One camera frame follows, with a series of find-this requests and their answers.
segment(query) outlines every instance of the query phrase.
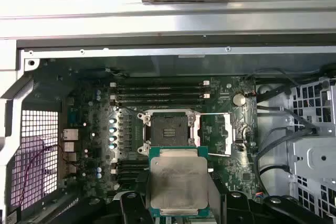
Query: metal mesh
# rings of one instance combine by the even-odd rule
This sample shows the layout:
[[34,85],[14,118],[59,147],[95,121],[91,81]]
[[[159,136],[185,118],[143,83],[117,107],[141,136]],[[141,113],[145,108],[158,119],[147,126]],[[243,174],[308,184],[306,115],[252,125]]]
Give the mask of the metal mesh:
[[12,170],[12,206],[31,206],[57,188],[58,113],[22,111],[21,145]]

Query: red wire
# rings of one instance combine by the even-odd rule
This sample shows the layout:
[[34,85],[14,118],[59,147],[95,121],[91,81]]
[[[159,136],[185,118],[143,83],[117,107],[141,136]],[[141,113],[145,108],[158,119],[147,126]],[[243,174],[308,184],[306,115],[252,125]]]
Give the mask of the red wire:
[[22,194],[21,194],[21,197],[20,197],[19,206],[22,205],[23,200],[25,198],[25,188],[26,188],[27,179],[28,179],[28,172],[29,172],[31,164],[33,163],[34,159],[36,159],[41,153],[43,153],[45,150],[53,148],[53,147],[60,147],[60,149],[63,151],[62,146],[60,146],[59,144],[54,144],[54,145],[51,145],[51,146],[47,146],[47,147],[43,148],[42,150],[40,150],[37,154],[35,154],[31,158],[31,160],[29,161],[29,164],[28,164],[28,166],[26,168],[26,174],[25,174],[25,177],[24,177],[23,190],[22,190]]

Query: capacitor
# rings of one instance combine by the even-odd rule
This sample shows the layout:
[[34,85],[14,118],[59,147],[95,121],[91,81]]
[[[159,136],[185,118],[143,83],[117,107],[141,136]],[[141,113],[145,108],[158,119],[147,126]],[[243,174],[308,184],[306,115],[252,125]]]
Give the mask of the capacitor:
[[113,150],[113,149],[115,149],[115,148],[117,148],[117,144],[110,144],[110,145],[109,145],[109,149],[110,149],[110,150]]
[[116,136],[110,136],[109,140],[110,140],[110,142],[113,142],[113,141],[117,140],[117,137]]
[[111,118],[110,120],[109,120],[109,123],[116,123],[117,122],[117,119],[115,119],[115,118]]
[[110,128],[110,133],[114,133],[114,132],[116,132],[117,131],[117,128],[115,128],[115,127],[112,127],[112,128]]
[[232,102],[234,105],[238,107],[244,106],[246,104],[246,97],[241,93],[235,94],[235,96],[232,99]]

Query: metal bracket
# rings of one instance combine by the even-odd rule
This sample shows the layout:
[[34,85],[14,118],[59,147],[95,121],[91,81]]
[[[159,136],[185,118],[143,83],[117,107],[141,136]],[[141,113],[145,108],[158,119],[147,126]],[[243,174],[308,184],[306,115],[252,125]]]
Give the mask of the metal bracket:
[[40,65],[40,59],[25,59],[25,71],[33,71]]

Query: metal rail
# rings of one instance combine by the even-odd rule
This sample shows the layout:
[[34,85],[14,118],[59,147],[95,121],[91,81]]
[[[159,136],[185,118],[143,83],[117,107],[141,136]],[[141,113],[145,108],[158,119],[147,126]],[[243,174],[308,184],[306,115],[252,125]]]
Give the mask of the metal rail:
[[336,31],[336,0],[1,0],[0,38],[73,38]]

